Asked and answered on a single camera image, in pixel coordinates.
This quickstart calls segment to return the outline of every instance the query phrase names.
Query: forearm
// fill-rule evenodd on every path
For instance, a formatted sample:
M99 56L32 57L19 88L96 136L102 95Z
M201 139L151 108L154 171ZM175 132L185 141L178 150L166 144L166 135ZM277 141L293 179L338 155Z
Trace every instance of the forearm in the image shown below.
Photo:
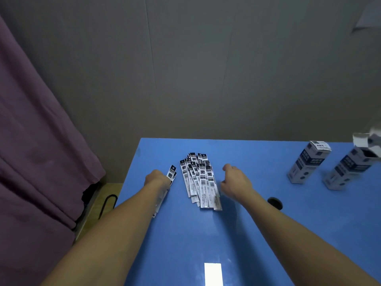
M123 285L155 211L161 186L156 180L148 183L105 215L73 246L42 286Z
M348 257L255 191L242 204L295 285L379 285Z

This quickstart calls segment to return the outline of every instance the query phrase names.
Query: person's left hand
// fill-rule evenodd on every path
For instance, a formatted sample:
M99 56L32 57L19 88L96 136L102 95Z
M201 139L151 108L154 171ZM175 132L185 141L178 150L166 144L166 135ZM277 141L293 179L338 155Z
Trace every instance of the person's left hand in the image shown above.
M169 189L169 187L171 186L171 180L167 176L163 175L163 173L159 170L153 170L152 173L147 175L145 177L144 185L146 185L152 181L161 182L161 184L163 186L162 189Z

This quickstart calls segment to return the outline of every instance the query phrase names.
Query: hand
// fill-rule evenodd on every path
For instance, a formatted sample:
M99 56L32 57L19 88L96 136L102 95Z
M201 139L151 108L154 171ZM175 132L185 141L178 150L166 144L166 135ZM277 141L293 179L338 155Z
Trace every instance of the hand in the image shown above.
M225 171L225 180L221 182L221 189L228 197L242 203L248 194L255 192L250 180L240 169L229 163L222 169Z
M169 187L171 186L171 180L167 176L163 175L163 173L159 170L153 170L152 173L145 177L144 185L150 182L159 183L160 190L169 189Z

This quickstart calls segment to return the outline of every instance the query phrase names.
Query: black round hole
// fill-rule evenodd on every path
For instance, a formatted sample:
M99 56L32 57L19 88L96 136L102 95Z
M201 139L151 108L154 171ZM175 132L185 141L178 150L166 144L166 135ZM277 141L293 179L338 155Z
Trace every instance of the black round hole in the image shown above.
M269 197L267 202L269 202L270 205L272 205L273 207L277 208L278 210L282 210L283 209L282 202L279 201L276 197Z

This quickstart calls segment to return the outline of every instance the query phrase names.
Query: purple curtain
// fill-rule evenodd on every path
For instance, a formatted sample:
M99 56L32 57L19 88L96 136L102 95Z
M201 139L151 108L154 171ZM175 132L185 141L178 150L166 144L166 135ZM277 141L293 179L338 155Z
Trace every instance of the purple curtain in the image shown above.
M39 285L105 172L0 17L0 285Z

